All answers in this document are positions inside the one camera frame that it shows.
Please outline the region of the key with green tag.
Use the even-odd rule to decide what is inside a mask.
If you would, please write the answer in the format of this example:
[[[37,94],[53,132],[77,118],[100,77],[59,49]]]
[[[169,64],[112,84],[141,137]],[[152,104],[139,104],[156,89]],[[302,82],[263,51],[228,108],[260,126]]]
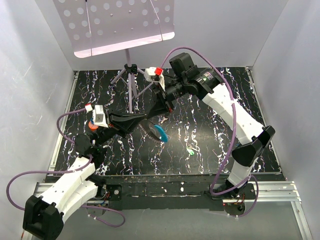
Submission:
[[[194,156],[196,153],[198,153],[197,146],[188,142],[186,143],[186,149],[191,156]]]

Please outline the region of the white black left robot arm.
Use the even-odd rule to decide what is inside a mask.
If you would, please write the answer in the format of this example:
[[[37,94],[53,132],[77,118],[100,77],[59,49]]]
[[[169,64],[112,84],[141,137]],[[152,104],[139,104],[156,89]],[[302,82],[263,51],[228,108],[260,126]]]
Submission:
[[[41,240],[55,240],[67,219],[91,198],[101,200],[106,187],[93,174],[106,153],[104,144],[115,135],[125,137],[146,119],[145,114],[93,113],[93,128],[76,135],[78,157],[40,196],[25,203],[22,228]]]

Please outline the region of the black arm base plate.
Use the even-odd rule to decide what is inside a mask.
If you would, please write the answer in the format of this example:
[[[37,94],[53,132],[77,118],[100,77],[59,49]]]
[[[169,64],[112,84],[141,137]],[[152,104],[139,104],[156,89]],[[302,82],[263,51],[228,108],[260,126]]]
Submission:
[[[215,176],[187,175],[105,175],[110,192],[107,205],[115,210],[208,209],[223,211],[224,203],[234,200],[212,196]]]

